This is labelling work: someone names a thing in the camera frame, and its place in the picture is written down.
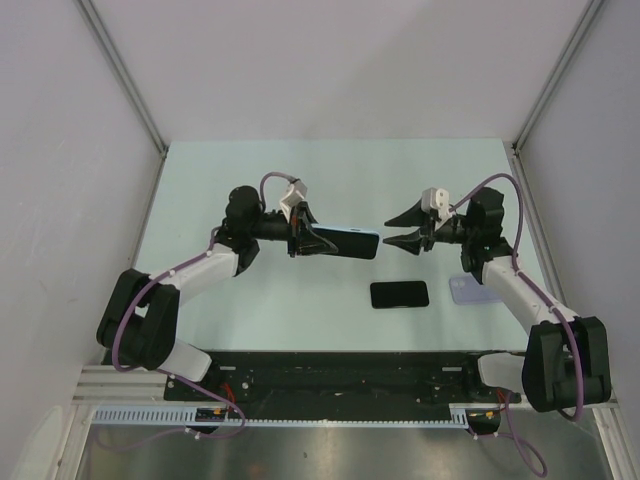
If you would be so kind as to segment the phone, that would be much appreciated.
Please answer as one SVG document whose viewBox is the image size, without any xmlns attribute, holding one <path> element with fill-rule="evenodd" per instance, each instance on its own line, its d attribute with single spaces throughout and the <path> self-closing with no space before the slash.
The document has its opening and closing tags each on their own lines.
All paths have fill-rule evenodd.
<svg viewBox="0 0 640 480">
<path fill-rule="evenodd" d="M 374 309 L 424 308 L 430 304 L 424 281 L 373 282 L 370 297 Z"/>
<path fill-rule="evenodd" d="M 316 234 L 336 247 L 333 256 L 361 260 L 373 260 L 376 257 L 380 243 L 380 234 L 376 231 L 321 224 L 313 224 L 312 227 Z"/>
</svg>

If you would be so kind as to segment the lilac phone case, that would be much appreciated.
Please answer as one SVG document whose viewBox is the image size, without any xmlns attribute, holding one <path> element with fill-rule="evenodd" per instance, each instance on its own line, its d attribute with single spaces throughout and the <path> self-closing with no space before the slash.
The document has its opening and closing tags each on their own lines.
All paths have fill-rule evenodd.
<svg viewBox="0 0 640 480">
<path fill-rule="evenodd" d="M 496 293 L 480 284 L 472 275 L 451 277 L 449 288 L 452 300 L 456 305 L 482 305 L 501 302 Z"/>
</svg>

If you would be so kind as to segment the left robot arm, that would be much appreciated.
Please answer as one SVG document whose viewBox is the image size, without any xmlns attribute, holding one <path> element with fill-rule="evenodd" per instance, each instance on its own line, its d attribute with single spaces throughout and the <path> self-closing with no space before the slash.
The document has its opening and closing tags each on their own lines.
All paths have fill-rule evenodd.
<svg viewBox="0 0 640 480">
<path fill-rule="evenodd" d="M 214 397 L 221 376 L 211 369 L 209 354 L 178 339 L 179 310 L 214 284 L 246 271 L 262 240 L 286 242 L 292 257 L 337 252 L 333 242 L 314 233 L 306 193 L 304 183 L 291 178 L 279 209 L 267 211 L 262 188 L 237 187 L 203 252 L 155 275 L 124 271 L 97 330 L 116 370 L 163 371 L 186 378 L 197 398 Z"/>
</svg>

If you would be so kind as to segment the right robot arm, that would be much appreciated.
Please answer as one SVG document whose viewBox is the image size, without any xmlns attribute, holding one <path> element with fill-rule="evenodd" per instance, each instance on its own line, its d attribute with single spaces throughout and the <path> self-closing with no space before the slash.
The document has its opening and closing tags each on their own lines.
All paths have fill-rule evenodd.
<svg viewBox="0 0 640 480">
<path fill-rule="evenodd" d="M 463 373 L 461 388 L 473 401 L 484 401 L 497 387 L 525 396 L 537 412 L 558 411 L 574 420 L 587 405 L 605 403 L 612 394 L 608 339 L 604 323 L 583 317 L 534 281 L 518 258 L 518 242 L 503 235 L 504 196 L 482 186 L 464 199 L 460 214 L 449 193 L 430 188 L 411 208 L 386 226 L 412 233 L 385 239 L 385 244 L 413 255 L 437 243 L 461 248 L 464 272 L 493 292 L 528 336 L 522 354 L 498 352 L 479 357 Z"/>
</svg>

